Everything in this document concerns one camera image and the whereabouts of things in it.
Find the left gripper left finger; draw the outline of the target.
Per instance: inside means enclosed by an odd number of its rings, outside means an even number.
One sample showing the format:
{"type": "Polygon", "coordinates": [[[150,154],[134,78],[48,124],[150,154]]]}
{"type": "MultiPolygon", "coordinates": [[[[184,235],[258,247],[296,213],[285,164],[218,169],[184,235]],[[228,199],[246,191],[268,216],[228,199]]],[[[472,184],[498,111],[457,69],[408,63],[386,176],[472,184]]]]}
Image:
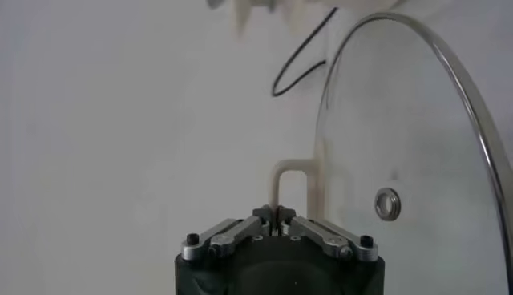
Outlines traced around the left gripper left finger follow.
{"type": "Polygon", "coordinates": [[[275,212],[268,205],[253,209],[246,219],[228,218],[202,233],[189,233],[182,242],[180,256],[185,261],[199,261],[210,249],[215,257],[231,256],[245,240],[271,236],[275,220],[275,212]]]}

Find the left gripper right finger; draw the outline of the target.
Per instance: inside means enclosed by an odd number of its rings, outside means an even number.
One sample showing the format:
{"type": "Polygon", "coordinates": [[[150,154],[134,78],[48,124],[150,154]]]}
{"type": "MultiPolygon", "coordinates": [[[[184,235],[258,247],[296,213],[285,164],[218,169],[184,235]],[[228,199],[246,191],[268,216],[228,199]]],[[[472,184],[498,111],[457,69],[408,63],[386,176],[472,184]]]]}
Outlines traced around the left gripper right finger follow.
{"type": "Polygon", "coordinates": [[[327,220],[311,220],[298,216],[291,208],[277,208],[277,228],[292,240],[306,238],[321,251],[340,261],[375,262],[378,245],[371,236],[358,236],[327,220]]]}

